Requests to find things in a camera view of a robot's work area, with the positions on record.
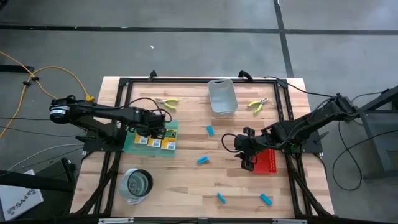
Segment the yellow cable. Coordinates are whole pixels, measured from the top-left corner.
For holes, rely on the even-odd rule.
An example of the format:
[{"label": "yellow cable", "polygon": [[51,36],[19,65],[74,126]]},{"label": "yellow cable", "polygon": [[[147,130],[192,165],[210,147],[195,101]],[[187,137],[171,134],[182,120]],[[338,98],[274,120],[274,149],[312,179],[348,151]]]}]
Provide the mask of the yellow cable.
[{"label": "yellow cable", "polygon": [[[83,86],[82,82],[81,82],[81,81],[79,80],[79,78],[78,78],[75,74],[73,74],[72,72],[70,72],[70,71],[68,71],[68,70],[66,70],[66,69],[64,69],[64,68],[62,68],[62,67],[58,67],[58,66],[47,66],[47,67],[44,67],[44,68],[40,68],[40,69],[38,69],[38,70],[36,70],[35,72],[32,73],[29,69],[27,69],[27,68],[25,67],[25,65],[23,65],[23,64],[20,63],[18,60],[16,60],[16,59],[14,59],[13,57],[11,57],[10,55],[4,53],[4,52],[1,51],[1,50],[0,50],[0,54],[3,54],[4,56],[8,57],[9,59],[15,61],[15,63],[19,64],[22,68],[24,68],[24,69],[30,74],[30,75],[29,75],[29,78],[27,79],[27,82],[30,82],[30,79],[33,78],[33,77],[35,77],[35,74],[36,74],[37,72],[42,71],[42,70],[44,70],[44,69],[46,69],[46,68],[57,68],[57,69],[61,69],[61,70],[65,71],[65,72],[71,74],[72,76],[74,76],[74,77],[78,80],[78,82],[80,83],[81,87],[83,88],[83,91],[85,92],[86,100],[88,100],[88,101],[94,101],[94,96],[90,96],[90,95],[87,93],[87,91],[86,91],[85,87]],[[55,96],[53,96],[52,94],[50,94],[49,92],[45,91],[44,88],[42,87],[42,85],[40,84],[40,82],[39,82],[38,80],[36,80],[35,82],[39,85],[40,89],[41,89],[46,95],[48,95],[49,97],[52,97],[52,98],[54,98],[54,99],[57,99],[57,97],[55,97]],[[4,128],[4,130],[1,132],[0,138],[3,137],[3,135],[4,135],[4,133],[7,131],[8,127],[9,127],[9,126],[11,125],[11,123],[14,121],[14,118],[18,115],[18,112],[19,112],[19,110],[21,109],[21,106],[22,106],[22,101],[23,101],[24,96],[25,96],[26,87],[27,87],[27,86],[24,85],[24,88],[22,89],[21,97],[19,98],[19,103],[18,103],[17,110],[15,111],[14,115],[12,116],[12,119],[10,119],[10,121],[8,122],[6,128]]]}]

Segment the blue block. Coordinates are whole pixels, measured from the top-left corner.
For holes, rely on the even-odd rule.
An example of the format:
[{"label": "blue block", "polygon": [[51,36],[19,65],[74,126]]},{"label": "blue block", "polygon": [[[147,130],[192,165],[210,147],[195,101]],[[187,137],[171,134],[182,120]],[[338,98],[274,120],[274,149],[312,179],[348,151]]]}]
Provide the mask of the blue block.
[{"label": "blue block", "polygon": [[208,125],[208,126],[207,126],[207,131],[209,132],[209,135],[210,135],[210,136],[213,136],[213,135],[214,135],[214,131],[213,131],[213,128],[211,127],[211,125]]},{"label": "blue block", "polygon": [[220,193],[217,193],[217,196],[223,203],[226,203],[225,198]]},{"label": "blue block", "polygon": [[261,194],[260,198],[269,206],[272,205],[272,200],[269,199],[265,194]]},{"label": "blue block", "polygon": [[209,161],[209,157],[205,156],[205,157],[198,159],[198,164],[203,164],[208,161]]}]

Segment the clear plastic container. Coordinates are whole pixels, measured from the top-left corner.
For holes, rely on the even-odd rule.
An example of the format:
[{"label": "clear plastic container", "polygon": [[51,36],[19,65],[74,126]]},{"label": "clear plastic container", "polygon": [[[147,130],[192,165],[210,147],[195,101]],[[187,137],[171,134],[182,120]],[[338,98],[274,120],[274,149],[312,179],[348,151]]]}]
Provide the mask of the clear plastic container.
[{"label": "clear plastic container", "polygon": [[213,80],[208,83],[208,87],[214,116],[234,115],[238,108],[238,101],[232,80]]}]

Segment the gray floor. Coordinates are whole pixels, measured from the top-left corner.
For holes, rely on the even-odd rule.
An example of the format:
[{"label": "gray floor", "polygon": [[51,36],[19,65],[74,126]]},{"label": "gray floor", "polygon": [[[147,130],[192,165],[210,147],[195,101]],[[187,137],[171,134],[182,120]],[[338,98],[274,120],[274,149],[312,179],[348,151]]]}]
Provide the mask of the gray floor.
[{"label": "gray floor", "polygon": [[[286,29],[398,29],[394,0],[280,0]],[[11,1],[0,11],[0,23],[69,26],[136,27],[232,27],[277,28],[272,0],[135,0],[101,1]],[[374,35],[287,35],[295,77],[305,79],[310,91],[350,98],[383,91],[398,84],[398,36]],[[246,70],[256,77],[286,77],[278,34],[48,32],[0,30],[0,50],[36,68],[59,65],[75,72],[88,91],[97,96],[106,75],[236,76]],[[0,57],[0,64],[12,63]],[[27,75],[1,73],[1,116],[12,116]],[[40,74],[43,86],[56,96],[71,93],[84,97],[77,82],[60,71]],[[365,104],[372,97],[355,103]],[[309,96],[314,108],[322,98]],[[50,98],[34,85],[28,88],[19,117],[47,118]],[[59,135],[78,134],[70,125],[46,121],[15,121],[13,128]],[[342,124],[347,145],[366,137],[361,127]],[[335,157],[343,150],[336,123],[322,131],[324,160],[331,174]],[[46,147],[76,143],[74,138],[36,136],[9,130],[0,139],[0,169]],[[78,147],[42,154],[26,165]],[[370,148],[353,150],[364,172],[373,168]],[[81,152],[68,155],[80,165]],[[33,166],[41,170],[47,163]],[[348,155],[336,169],[338,181],[352,187],[358,171]],[[339,189],[328,180],[337,215],[396,222],[398,181],[364,183],[354,192]]]}]

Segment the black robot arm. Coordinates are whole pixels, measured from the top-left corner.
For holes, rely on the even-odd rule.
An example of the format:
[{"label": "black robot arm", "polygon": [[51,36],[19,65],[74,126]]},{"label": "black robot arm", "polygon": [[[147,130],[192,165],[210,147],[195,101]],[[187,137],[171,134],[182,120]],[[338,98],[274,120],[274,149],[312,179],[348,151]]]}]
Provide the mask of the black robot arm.
[{"label": "black robot arm", "polygon": [[237,157],[242,159],[242,168],[253,171],[258,152],[265,149],[288,151],[291,147],[301,145],[324,125],[332,121],[351,121],[358,116],[358,108],[347,97],[337,94],[301,118],[278,122],[262,129],[260,136],[255,136],[253,129],[245,127],[243,133],[246,135],[237,135],[234,147],[240,152]]},{"label": "black robot arm", "polygon": [[[87,130],[86,136],[77,136],[83,141],[86,151],[121,151],[126,140],[127,131],[152,138],[164,138],[165,115],[162,109],[147,110],[137,107],[110,107],[98,105],[85,100],[76,100],[73,95],[52,100],[50,119],[58,124],[73,124]],[[94,119],[106,118],[120,121],[104,124]]]}]

